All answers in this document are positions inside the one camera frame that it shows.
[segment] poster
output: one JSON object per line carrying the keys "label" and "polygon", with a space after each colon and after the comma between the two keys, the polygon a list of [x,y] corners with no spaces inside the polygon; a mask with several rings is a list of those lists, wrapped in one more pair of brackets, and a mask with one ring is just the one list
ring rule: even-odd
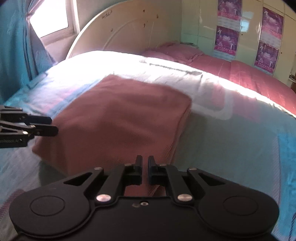
{"label": "poster", "polygon": [[284,17],[264,7],[260,40],[279,49],[283,26]]}
{"label": "poster", "polygon": [[242,0],[218,0],[218,25],[240,31]]}
{"label": "poster", "polygon": [[234,56],[237,51],[239,32],[229,28],[217,26],[214,50]]}
{"label": "poster", "polygon": [[267,43],[259,41],[259,47],[255,60],[255,66],[273,74],[279,50]]}
{"label": "poster", "polygon": [[274,73],[276,66],[283,27],[284,17],[264,7],[260,41],[254,65],[270,74]]}

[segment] robotic arm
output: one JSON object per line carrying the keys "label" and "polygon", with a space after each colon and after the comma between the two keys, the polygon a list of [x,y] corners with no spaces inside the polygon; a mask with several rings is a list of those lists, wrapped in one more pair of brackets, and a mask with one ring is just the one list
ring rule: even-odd
{"label": "robotic arm", "polygon": [[35,136],[56,136],[58,128],[51,123],[50,117],[0,105],[0,148],[26,147]]}

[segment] wall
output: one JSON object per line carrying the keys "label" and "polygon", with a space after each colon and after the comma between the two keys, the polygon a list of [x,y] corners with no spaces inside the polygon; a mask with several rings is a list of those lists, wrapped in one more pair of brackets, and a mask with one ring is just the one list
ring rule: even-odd
{"label": "wall", "polygon": [[[253,66],[257,54],[263,7],[284,16],[283,38],[274,77],[290,86],[296,51],[296,14],[282,0],[242,0],[241,32],[235,60]],[[218,0],[182,0],[181,41],[192,42],[212,55]]]}
{"label": "wall", "polygon": [[296,55],[294,57],[293,68],[291,73],[295,76],[296,75]]}
{"label": "wall", "polygon": [[[80,30],[98,13],[104,9],[122,2],[122,0],[76,0],[78,22]],[[180,40],[181,21],[182,21],[182,2],[181,0],[147,0],[154,3],[157,7],[165,9],[171,19],[170,32],[174,40]],[[49,53],[57,60],[62,61],[74,41],[76,36],[71,36],[46,46]]]}

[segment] pink poster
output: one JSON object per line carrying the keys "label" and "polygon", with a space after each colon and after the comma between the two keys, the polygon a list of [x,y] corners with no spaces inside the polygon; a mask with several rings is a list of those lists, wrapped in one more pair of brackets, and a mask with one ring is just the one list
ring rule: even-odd
{"label": "pink poster", "polygon": [[279,50],[269,44],[259,41],[255,66],[273,74]]}
{"label": "pink poster", "polygon": [[242,0],[218,0],[218,17],[240,21]]}
{"label": "pink poster", "polygon": [[278,39],[282,38],[284,17],[267,9],[263,8],[262,30],[261,32],[268,33]]}
{"label": "pink poster", "polygon": [[238,40],[239,32],[217,26],[214,50],[235,56]]}

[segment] window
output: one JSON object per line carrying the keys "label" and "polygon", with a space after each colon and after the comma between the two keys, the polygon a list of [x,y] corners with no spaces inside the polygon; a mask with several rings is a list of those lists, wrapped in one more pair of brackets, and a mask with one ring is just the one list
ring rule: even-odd
{"label": "window", "polygon": [[45,45],[75,33],[73,0],[45,0],[30,18]]}

